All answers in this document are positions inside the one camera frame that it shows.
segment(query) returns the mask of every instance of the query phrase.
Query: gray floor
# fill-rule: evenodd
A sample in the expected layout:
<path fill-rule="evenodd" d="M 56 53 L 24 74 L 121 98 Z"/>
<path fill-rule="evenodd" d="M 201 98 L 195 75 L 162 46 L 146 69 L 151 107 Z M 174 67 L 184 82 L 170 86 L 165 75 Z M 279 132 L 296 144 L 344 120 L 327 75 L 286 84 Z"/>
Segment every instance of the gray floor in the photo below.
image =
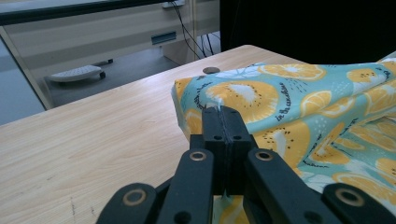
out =
<path fill-rule="evenodd" d="M 210 45 L 206 35 L 196 39 L 200 49 L 205 50 L 205 55 L 212 55 L 220 52 L 219 32 L 208 35 Z M 200 58 L 204 54 L 197 52 Z M 163 56 L 162 48 L 146 49 L 131 55 L 113 59 L 113 63 L 97 64 L 106 72 L 106 78 L 99 76 L 90 77 L 80 81 L 67 82 L 64 86 L 59 83 L 46 79 L 49 91 L 55 106 L 65 105 L 86 98 L 88 96 L 111 90 L 124 84 L 136 81 L 143 77 L 149 77 L 157 73 L 178 67 L 177 63 Z"/>

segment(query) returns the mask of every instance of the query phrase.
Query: wooden table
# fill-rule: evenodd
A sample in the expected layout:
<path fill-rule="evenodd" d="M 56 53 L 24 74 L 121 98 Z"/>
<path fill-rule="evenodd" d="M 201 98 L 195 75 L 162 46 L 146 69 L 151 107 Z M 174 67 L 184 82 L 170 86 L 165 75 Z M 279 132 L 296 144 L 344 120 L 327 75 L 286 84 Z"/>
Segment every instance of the wooden table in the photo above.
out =
<path fill-rule="evenodd" d="M 0 126 L 0 223 L 94 223 L 119 188 L 157 187 L 189 148 L 175 79 L 258 62 L 300 63 L 243 46 Z"/>

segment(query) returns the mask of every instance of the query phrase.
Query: fabric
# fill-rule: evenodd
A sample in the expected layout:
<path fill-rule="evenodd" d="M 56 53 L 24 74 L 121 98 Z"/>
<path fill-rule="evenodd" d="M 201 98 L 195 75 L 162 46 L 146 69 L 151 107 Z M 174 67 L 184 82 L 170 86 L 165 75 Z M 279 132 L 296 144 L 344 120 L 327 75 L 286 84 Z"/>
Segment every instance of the fabric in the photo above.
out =
<path fill-rule="evenodd" d="M 201 111 L 239 111 L 260 148 L 276 151 L 318 192 L 343 182 L 396 215 L 396 59 L 357 64 L 264 64 L 178 79 L 178 124 L 201 133 Z M 219 198 L 214 223 L 248 223 L 241 197 Z"/>

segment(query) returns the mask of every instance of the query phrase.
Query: patterned fabric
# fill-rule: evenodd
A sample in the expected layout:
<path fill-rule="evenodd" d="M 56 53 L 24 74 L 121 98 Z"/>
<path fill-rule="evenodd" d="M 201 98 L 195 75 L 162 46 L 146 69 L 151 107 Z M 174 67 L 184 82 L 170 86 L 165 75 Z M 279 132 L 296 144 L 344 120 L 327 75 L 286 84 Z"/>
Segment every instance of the patterned fabric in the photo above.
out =
<path fill-rule="evenodd" d="M 175 81 L 178 124 L 201 133 L 201 111 L 239 111 L 260 148 L 276 151 L 318 192 L 343 182 L 396 215 L 396 59 L 264 64 Z M 241 197 L 215 200 L 214 223 L 248 223 Z"/>

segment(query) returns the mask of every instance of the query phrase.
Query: table surface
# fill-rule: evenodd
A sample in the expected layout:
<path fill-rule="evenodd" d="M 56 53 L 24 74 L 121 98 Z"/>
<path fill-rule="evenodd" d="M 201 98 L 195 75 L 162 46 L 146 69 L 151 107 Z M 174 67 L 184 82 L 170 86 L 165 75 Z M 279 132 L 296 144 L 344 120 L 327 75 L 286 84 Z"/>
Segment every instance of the table surface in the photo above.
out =
<path fill-rule="evenodd" d="M 259 62 L 301 63 L 246 45 L 0 126 L 0 223 L 95 223 L 121 187 L 159 186 L 189 148 L 175 80 Z"/>

